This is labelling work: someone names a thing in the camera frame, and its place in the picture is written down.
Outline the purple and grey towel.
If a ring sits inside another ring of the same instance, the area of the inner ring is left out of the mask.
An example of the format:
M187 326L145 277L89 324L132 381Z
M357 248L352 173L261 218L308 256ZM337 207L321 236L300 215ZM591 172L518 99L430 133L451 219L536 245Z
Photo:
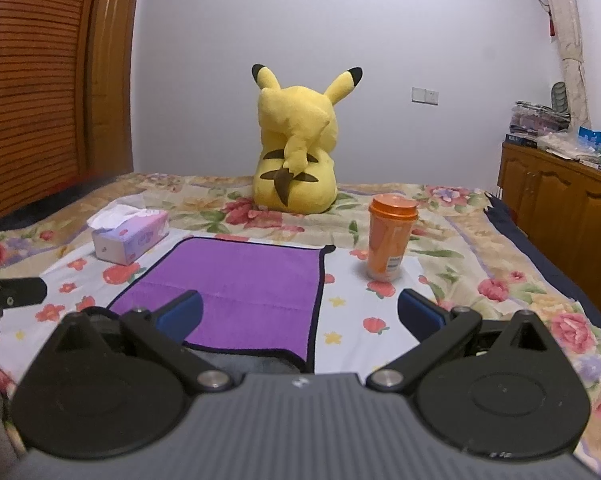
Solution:
M291 247L242 240L181 240L107 309L155 311L188 290L202 297L202 317L183 340L214 353L272 356L314 371L314 344L333 245Z

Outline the white strawberry print sheet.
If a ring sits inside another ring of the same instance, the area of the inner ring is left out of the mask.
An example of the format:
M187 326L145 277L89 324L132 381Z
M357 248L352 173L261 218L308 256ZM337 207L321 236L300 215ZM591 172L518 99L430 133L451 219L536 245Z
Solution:
M107 309L118 294L175 244L194 236L279 245L239 236L214 237L175 229L129 266L96 259L94 248L89 244L52 262L34 259L11 266L5 270L6 276L38 276L46 282L48 294L41 304L9 310L2 316L0 368L11 378L20 379L65 315L90 307ZM325 284L315 333L312 373L354 372L366 376L417 343L399 321L398 298L407 288L421 295L428 294L419 259L404 258L398 278L390 283L369 278L364 259L359 249L335 248L325 256Z

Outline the floral bed blanket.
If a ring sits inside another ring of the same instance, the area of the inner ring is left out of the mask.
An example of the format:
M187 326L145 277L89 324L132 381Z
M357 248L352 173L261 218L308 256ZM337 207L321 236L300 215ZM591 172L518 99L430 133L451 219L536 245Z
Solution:
M535 311L565 351L588 391L592 415L576 454L601 475L601 316L577 287L537 254L503 205L478 188L393 183L392 193L415 200L419 219L404 258L422 264L427 295L438 306L470 307L487 320ZM333 245L367 256L371 198L380 184L347 185L325 214L281 214L256 208L246 178L128 174L71 205L54 200L43 218L24 228L0 228L0 278L29 260L52 262L92 245L88 219L113 202L166 211L170 231L239 236L279 245ZM0 368L0 412L18 379ZM0 477L22 454L14 427L0 414Z

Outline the pink tissue box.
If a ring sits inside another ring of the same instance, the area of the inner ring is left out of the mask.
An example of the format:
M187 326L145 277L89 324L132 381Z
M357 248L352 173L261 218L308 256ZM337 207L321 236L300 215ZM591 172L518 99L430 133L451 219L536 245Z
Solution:
M110 204L87 221L95 258L122 266L138 260L169 231L166 211Z

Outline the orange plastic cup with lid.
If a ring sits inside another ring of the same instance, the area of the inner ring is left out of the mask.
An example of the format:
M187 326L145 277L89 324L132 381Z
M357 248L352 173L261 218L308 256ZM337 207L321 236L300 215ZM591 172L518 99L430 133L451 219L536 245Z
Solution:
M399 194L372 197L370 206L367 274L376 281L391 282L399 274L415 222L417 203Z

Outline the wooden cabinet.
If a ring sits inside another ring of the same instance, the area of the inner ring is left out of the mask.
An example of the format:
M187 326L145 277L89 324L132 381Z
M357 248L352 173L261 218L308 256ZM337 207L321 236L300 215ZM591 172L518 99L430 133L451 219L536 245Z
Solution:
M498 185L517 226L601 312L601 170L503 143Z

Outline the yellow Pikachu plush toy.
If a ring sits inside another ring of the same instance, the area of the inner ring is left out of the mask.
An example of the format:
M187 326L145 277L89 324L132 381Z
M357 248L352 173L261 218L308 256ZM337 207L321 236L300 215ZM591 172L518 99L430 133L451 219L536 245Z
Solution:
M252 67L252 75L260 89L255 205L290 214L322 214L337 196L331 156L338 140L334 106L358 86L363 70L346 70L323 92L283 88L273 71L261 64Z

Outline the wooden louvered wardrobe door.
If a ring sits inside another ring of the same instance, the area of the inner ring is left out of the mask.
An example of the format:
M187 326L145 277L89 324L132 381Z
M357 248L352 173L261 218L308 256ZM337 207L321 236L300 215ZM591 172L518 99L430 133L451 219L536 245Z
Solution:
M0 0L0 219L131 171L137 0Z

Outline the stack of clutter on cabinet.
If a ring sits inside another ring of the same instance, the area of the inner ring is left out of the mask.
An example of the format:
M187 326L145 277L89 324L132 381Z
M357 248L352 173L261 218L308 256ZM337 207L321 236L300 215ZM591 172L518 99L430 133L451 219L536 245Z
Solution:
M517 101L512 108L505 142L525 148L537 148L540 138L550 133L566 131L569 124L568 112L558 112L548 106Z

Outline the blue picture card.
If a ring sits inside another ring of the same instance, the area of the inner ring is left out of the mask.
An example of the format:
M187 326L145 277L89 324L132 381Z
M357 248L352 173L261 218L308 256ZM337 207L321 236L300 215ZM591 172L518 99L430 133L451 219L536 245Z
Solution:
M578 130L578 144L587 153L601 156L601 131L581 126Z

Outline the cream patterned curtain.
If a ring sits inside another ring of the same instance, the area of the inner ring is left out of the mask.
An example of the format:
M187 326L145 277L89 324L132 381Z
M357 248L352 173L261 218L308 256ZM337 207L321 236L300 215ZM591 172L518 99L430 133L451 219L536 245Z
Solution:
M569 133L577 136L581 127L591 127L577 0L549 0L549 6L562 59L570 112Z

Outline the white wall switch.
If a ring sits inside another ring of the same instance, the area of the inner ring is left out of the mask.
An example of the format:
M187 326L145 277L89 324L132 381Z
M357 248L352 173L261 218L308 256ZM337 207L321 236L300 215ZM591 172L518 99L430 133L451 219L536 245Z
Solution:
M413 103L437 106L439 94L435 90L413 87L411 99Z

